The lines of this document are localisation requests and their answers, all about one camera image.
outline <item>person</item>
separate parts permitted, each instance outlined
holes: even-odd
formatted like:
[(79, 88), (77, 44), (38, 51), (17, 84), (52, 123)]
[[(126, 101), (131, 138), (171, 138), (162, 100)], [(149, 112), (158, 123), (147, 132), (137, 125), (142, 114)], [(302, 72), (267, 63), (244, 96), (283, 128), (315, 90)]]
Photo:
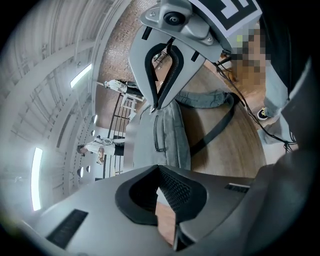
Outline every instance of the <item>person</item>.
[(87, 143), (86, 145), (78, 145), (76, 151), (83, 156), (88, 152), (92, 152), (98, 155), (101, 163), (104, 162), (104, 155), (109, 156), (123, 156), (124, 155), (124, 138), (99, 138), (96, 137), (94, 141)]
[(132, 94), (143, 97), (143, 94), (139, 90), (138, 86), (134, 82), (122, 81), (122, 80), (110, 80), (104, 82), (106, 88), (110, 88), (118, 93)]
[[(265, 39), (261, 45), (265, 44), (265, 53), (269, 57), (265, 68), (264, 107), (257, 113), (257, 118), (264, 121), (276, 117), (289, 102), (290, 93), (303, 73), (310, 53), (302, 50), (305, 48), (305, 38), (301, 37), (299, 30), (304, 31), (304, 28), (299, 28), (300, 19), (287, 12), (287, 3), (276, 0), (257, 0), (257, 3), (262, 10), (259, 24), (263, 36), (260, 38)], [(291, 8), (303, 13), (299, 4), (292, 4), (290, 11)], [(294, 141), (289, 125), (281, 114), (276, 122), (266, 125), (265, 130), (284, 141)], [(262, 129), (258, 130), (258, 134), (263, 143), (279, 142)]]

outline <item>black cable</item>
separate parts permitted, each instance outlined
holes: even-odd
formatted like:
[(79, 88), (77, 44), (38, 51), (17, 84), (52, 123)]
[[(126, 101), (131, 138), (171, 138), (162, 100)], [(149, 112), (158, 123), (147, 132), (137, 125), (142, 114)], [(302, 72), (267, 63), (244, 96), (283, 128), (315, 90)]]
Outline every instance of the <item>black cable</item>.
[(273, 134), (270, 134), (270, 133), (261, 125), (261, 123), (258, 121), (258, 119), (256, 118), (256, 116), (252, 113), (252, 111), (251, 111), (251, 109), (250, 109), (250, 107), (249, 107), (249, 105), (248, 105), (245, 97), (244, 97), (243, 94), (239, 91), (239, 89), (234, 85), (234, 83), (231, 81), (231, 79), (229, 79), (229, 78), (223, 73), (223, 71), (221, 70), (221, 68), (220, 68), (215, 62), (212, 62), (212, 64), (218, 69), (219, 74), (220, 74), (224, 79), (226, 79), (226, 80), (233, 86), (233, 88), (238, 92), (238, 94), (241, 96), (242, 100), (244, 101), (244, 104), (245, 104), (245, 106), (246, 106), (246, 109), (247, 109), (247, 112), (248, 112), (249, 116), (252, 117), (252, 119), (261, 127), (261, 129), (262, 129), (268, 136), (270, 136), (271, 138), (274, 138), (274, 139), (276, 139), (276, 140), (278, 140), (278, 141), (280, 141), (280, 142), (282, 142), (282, 143), (284, 143), (284, 144), (287, 144), (287, 146), (289, 146), (289, 147), (290, 147), (290, 145), (296, 144), (295, 142), (289, 142), (289, 141), (286, 141), (286, 140), (284, 140), (284, 139), (281, 139), (281, 138), (279, 138), (279, 137), (277, 137), (277, 136), (275, 136), (275, 135), (273, 135)]

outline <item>brick wall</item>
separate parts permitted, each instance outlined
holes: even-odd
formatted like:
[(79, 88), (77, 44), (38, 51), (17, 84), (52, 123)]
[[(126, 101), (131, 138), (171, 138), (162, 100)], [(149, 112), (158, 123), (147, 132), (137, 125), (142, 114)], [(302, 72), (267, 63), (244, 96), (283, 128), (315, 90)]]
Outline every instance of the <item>brick wall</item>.
[(99, 70), (100, 82), (111, 79), (134, 81), (128, 61), (130, 47), (142, 25), (140, 15), (155, 4), (155, 0), (133, 0), (126, 8), (106, 45)]

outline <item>gray cloth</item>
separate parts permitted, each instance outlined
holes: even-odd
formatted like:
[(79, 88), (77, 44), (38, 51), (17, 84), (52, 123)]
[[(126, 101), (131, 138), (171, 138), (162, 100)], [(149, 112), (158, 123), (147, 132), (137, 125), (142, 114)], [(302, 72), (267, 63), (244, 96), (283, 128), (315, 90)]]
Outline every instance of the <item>gray cloth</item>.
[[(190, 170), (190, 148), (178, 103), (173, 100), (152, 113), (150, 109), (151, 106), (140, 117), (133, 150), (134, 168), (169, 165)], [(155, 140), (157, 148), (164, 151), (156, 151)]]
[(226, 102), (227, 93), (222, 90), (215, 90), (209, 93), (196, 93), (180, 91), (175, 100), (182, 105), (195, 109), (216, 108)]
[[(288, 90), (270, 62), (266, 63), (265, 68), (265, 90), (265, 115), (267, 117), (275, 117), (288, 102)], [(265, 130), (282, 140), (292, 142), (290, 138), (289, 125), (281, 114), (279, 119), (273, 124), (268, 124), (265, 127)], [(263, 143), (274, 144), (279, 142), (278, 140), (267, 135), (262, 130), (259, 130), (259, 134)]]

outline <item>metal railing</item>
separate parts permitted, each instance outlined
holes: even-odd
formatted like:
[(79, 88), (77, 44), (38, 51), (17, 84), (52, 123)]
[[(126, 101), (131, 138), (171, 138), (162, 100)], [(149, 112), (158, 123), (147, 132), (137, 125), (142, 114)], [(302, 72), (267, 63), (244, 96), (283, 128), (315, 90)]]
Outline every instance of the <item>metal railing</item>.
[[(121, 106), (123, 96), (119, 94), (119, 97), (116, 101), (109, 132), (108, 132), (108, 138), (111, 139), (122, 139), (125, 137), (126, 127), (128, 123), (130, 122), (130, 114), (131, 114), (131, 106), (132, 102), (129, 100), (126, 100), (124, 103), (124, 106), (129, 107), (126, 108), (124, 106)], [(114, 168), (115, 175), (119, 175), (123, 172), (122, 166), (124, 163), (124, 157), (119, 155), (113, 155), (109, 159), (107, 159), (107, 155), (104, 155), (104, 163), (103, 163), (103, 179), (106, 178), (106, 167), (109, 166), (109, 177), (111, 177), (111, 170)]]

